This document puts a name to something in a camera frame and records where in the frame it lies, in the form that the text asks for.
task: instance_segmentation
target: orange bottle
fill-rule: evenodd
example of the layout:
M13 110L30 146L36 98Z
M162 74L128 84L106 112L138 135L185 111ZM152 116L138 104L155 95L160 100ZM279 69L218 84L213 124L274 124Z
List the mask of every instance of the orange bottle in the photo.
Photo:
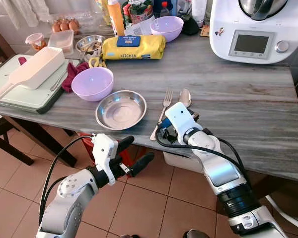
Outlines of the orange bottle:
M108 0L108 12L115 36L124 36L125 27L118 0Z

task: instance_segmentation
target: lavender plastic bowl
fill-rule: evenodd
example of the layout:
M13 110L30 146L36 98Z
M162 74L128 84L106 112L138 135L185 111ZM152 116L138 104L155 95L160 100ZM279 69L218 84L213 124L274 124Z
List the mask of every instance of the lavender plastic bowl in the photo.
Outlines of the lavender plastic bowl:
M107 68L89 68L78 75L72 81L73 92L80 98L95 102L106 97L114 86L114 75Z
M177 16L163 16L150 24L153 35L163 35L167 42L177 38L183 27L183 20Z

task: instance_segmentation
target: stainless steel bowl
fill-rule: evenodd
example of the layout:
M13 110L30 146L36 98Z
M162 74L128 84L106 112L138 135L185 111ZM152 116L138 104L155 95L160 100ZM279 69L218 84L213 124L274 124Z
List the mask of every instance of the stainless steel bowl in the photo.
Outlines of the stainless steel bowl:
M82 51L82 47L86 46L88 43L91 43L93 41L97 41L100 42L102 45L105 41L105 37L100 36L100 35L91 35L91 36L86 36L82 39L80 39L77 43L76 43L76 49L77 51Z
M96 109L96 120L110 130L123 130L136 125L145 115L147 104L143 96L122 90L108 95Z

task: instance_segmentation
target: cutting board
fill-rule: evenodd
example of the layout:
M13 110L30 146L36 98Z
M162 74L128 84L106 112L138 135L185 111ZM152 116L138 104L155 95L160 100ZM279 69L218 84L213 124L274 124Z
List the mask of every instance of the cutting board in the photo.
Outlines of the cutting board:
M25 57L28 60L32 56L15 55L2 64L0 66L0 88L8 81L9 74L20 66L18 61L19 57ZM59 85L53 92L50 91L50 88L66 71L68 62L69 60L66 59L64 64L62 64L35 90L26 89L21 85L16 86L0 100L0 105L33 113L45 113L63 93L61 83L67 77L67 73L63 75ZM78 62L78 60L74 60L73 64L77 65Z

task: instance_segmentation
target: gray marble countertop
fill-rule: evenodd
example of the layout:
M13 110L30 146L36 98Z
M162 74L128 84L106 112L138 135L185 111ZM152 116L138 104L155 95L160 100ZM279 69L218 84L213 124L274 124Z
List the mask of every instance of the gray marble countertop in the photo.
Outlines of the gray marble countertop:
M289 67L253 65L223 60L211 50L209 39L183 36L165 48L161 60L112 60L114 89L144 96L148 110L137 125L110 131L95 119L97 102L64 93L43 115L0 106L0 114L84 132L104 132L117 139L127 135L135 143L194 157L190 150L161 147L149 136L162 110L167 87L177 102L182 88L190 90L191 109L199 123L233 144L248 170L298 181L298 100ZM223 145L223 152L233 158Z

